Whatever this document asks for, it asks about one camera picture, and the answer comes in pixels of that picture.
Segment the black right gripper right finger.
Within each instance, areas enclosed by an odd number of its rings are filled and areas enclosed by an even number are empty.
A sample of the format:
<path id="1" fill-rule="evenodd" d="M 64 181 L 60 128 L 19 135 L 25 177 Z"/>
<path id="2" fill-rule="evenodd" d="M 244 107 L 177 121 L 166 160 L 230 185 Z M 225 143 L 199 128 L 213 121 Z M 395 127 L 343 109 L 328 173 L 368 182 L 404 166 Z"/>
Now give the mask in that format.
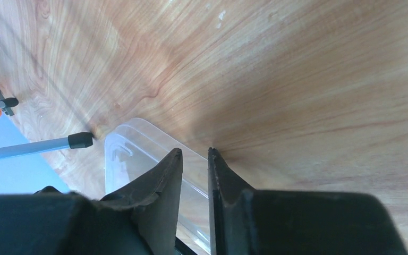
<path id="1" fill-rule="evenodd" d="M 208 190 L 212 254 L 407 254 L 370 194 L 258 190 L 215 148 Z"/>

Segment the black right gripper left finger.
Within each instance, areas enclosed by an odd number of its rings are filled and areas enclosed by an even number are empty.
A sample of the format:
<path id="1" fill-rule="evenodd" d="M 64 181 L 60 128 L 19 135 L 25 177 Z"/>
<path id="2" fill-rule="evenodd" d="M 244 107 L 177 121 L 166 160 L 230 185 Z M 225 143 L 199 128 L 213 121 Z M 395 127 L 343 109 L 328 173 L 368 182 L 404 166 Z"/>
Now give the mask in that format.
<path id="1" fill-rule="evenodd" d="M 100 200 L 51 186 L 0 195 L 0 254 L 174 254 L 183 154 Z"/>

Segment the clear plastic lid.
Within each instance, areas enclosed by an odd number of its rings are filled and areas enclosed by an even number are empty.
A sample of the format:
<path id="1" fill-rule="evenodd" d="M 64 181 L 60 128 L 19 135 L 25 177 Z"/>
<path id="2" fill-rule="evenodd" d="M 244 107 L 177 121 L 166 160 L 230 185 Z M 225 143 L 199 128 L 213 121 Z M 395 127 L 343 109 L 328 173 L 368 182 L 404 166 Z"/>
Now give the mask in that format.
<path id="1" fill-rule="evenodd" d="M 152 169 L 172 149 L 182 150 L 176 236 L 196 254 L 210 254 L 207 159 L 141 118 L 119 125 L 106 136 L 104 147 L 106 193 Z"/>

